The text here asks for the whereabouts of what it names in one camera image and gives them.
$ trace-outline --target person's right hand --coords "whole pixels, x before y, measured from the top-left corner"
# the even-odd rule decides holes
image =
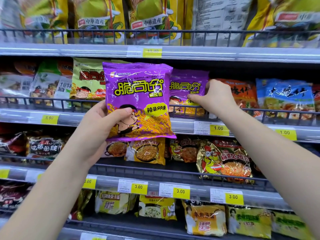
[[[207,83],[206,88],[209,88],[206,95],[188,94],[188,99],[200,104],[205,110],[218,117],[239,109],[232,96],[231,87],[228,84],[212,79]]]

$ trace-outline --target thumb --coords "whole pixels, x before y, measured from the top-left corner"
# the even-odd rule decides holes
[[[119,121],[130,116],[132,113],[132,108],[116,109],[112,113],[108,114],[102,119],[104,128],[106,131],[110,131],[112,127]]]
[[[196,94],[188,94],[188,99],[190,99],[192,102],[195,102],[197,104],[201,104],[202,96],[196,95]]]

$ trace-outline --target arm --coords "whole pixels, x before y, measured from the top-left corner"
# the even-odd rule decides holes
[[[106,148],[110,129],[132,109],[118,109],[108,116],[104,111],[106,104],[101,101],[85,114],[63,150],[0,230],[1,240],[57,239],[90,167]]]
[[[236,105],[230,86],[211,80],[205,96],[190,100],[218,116],[282,198],[320,239],[320,158],[281,136]]]

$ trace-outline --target purple snack bag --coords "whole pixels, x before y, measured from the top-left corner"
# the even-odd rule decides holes
[[[108,141],[138,141],[156,137],[177,138],[169,117],[169,79],[166,64],[102,63],[106,78],[108,113],[132,108],[130,117],[118,121]]]
[[[169,112],[183,113],[186,110],[186,115],[201,116],[205,114],[205,110],[190,107],[179,107],[179,105],[196,105],[199,104],[190,101],[187,98],[188,94],[197,94],[203,96],[205,94],[206,83],[209,80],[209,72],[196,70],[178,70],[173,69],[170,78],[170,106]]]

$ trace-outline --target forearm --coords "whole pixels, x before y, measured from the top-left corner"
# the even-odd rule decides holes
[[[240,109],[225,112],[220,118],[279,194],[320,238],[319,158]]]
[[[88,173],[62,150],[1,230],[2,240],[56,239]]]

